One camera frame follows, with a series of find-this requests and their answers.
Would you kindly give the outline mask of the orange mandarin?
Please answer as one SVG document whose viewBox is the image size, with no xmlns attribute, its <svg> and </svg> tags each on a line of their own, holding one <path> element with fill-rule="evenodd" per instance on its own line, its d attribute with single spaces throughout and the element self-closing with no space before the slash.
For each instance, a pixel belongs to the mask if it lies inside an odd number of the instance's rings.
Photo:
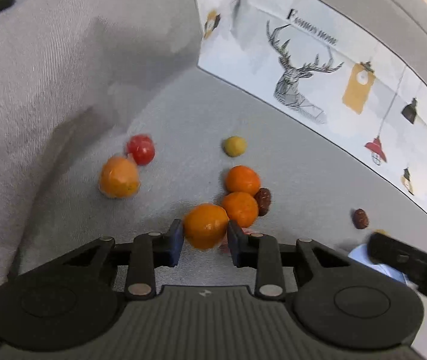
<svg viewBox="0 0 427 360">
<path fill-rule="evenodd" d="M 249 228 L 259 215 L 257 201 L 245 192 L 229 193 L 221 201 L 222 208 L 230 220 L 235 220 L 241 228 Z"/>
<path fill-rule="evenodd" d="M 190 245 L 197 250 L 209 250 L 226 235 L 229 217 L 221 206 L 204 203 L 194 207 L 182 222 Z"/>
<path fill-rule="evenodd" d="M 234 166 L 226 173 L 226 190 L 254 196 L 261 188 L 260 176 L 248 166 Z"/>
</svg>

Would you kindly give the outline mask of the small yellow round fruit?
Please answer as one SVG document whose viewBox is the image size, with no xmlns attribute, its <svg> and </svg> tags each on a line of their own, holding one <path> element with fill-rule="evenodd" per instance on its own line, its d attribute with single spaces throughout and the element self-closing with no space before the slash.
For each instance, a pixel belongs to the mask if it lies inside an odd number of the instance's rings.
<svg viewBox="0 0 427 360">
<path fill-rule="evenodd" d="M 248 143 L 240 136 L 230 136 L 223 141 L 222 148 L 226 155 L 231 158 L 236 158 L 246 152 Z"/>
</svg>

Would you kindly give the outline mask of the wrapped pink red fruit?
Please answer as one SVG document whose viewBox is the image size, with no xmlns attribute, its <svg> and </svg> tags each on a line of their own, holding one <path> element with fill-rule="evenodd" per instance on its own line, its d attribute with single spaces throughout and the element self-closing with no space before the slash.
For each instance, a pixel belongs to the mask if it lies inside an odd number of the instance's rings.
<svg viewBox="0 0 427 360">
<path fill-rule="evenodd" d="M 232 251 L 237 250 L 240 244 L 239 237 L 231 237 L 229 238 L 229 233 L 227 232 L 224 238 L 222 239 L 220 245 L 218 246 L 218 250 L 222 254 L 231 255 Z"/>
</svg>

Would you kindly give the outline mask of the dark red jujube date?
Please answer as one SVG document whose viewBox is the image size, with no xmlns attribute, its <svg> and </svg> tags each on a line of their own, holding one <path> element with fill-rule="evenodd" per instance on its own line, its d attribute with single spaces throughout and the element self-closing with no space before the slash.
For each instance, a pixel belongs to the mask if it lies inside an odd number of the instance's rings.
<svg viewBox="0 0 427 360">
<path fill-rule="evenodd" d="M 271 192 L 267 188 L 260 188 L 254 195 L 254 198 L 258 205 L 258 215 L 265 216 L 270 209 L 272 200 Z"/>
</svg>

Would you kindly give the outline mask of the small yellow fruit hidden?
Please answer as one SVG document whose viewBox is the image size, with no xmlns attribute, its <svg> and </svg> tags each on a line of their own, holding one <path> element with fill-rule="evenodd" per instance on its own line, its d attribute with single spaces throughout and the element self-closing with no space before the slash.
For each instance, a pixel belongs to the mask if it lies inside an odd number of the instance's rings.
<svg viewBox="0 0 427 360">
<path fill-rule="evenodd" d="M 382 229 L 376 229 L 373 231 L 372 235 L 381 234 L 383 236 L 390 236 L 388 232 Z"/>
</svg>

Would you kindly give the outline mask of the light blue plate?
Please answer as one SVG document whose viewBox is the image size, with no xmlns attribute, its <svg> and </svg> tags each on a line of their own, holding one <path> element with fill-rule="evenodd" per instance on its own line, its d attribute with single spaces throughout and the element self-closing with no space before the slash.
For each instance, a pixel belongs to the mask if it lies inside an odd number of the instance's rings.
<svg viewBox="0 0 427 360">
<path fill-rule="evenodd" d="M 404 273 L 386 264 L 373 262 L 368 255 L 366 243 L 359 244 L 359 246 L 352 249 L 347 256 L 352 260 L 357 261 L 358 263 L 361 263 L 371 269 L 376 270 L 379 273 L 382 273 L 392 278 L 395 281 L 398 281 L 400 283 L 403 283 L 409 286 L 411 289 L 417 288 L 417 285 L 411 282 Z"/>
</svg>

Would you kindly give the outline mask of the wrapped orange fruit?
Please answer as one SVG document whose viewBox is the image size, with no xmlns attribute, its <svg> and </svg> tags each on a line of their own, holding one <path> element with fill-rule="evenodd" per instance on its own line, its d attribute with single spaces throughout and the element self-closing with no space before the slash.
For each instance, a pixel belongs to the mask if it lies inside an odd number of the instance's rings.
<svg viewBox="0 0 427 360">
<path fill-rule="evenodd" d="M 112 156 L 99 175 L 99 190 L 109 198 L 133 197 L 140 185 L 137 164 L 128 157 Z"/>
</svg>

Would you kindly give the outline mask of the dark red jujube far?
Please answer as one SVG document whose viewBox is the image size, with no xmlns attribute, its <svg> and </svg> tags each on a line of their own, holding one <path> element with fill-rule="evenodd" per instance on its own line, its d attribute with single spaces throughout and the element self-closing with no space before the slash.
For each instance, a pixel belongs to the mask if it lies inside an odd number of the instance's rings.
<svg viewBox="0 0 427 360">
<path fill-rule="evenodd" d="M 362 208 L 356 209 L 352 213 L 353 225 L 357 229 L 365 229 L 369 226 L 370 220 L 367 213 Z"/>
</svg>

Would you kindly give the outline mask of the deer print white cushion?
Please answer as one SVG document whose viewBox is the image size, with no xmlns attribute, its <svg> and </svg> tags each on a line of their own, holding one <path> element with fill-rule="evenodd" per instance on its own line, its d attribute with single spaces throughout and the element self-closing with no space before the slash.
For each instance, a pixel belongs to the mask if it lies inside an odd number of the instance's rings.
<svg viewBox="0 0 427 360">
<path fill-rule="evenodd" d="M 427 84 L 320 0 L 196 0 L 199 66 L 347 151 L 427 213 Z"/>
</svg>

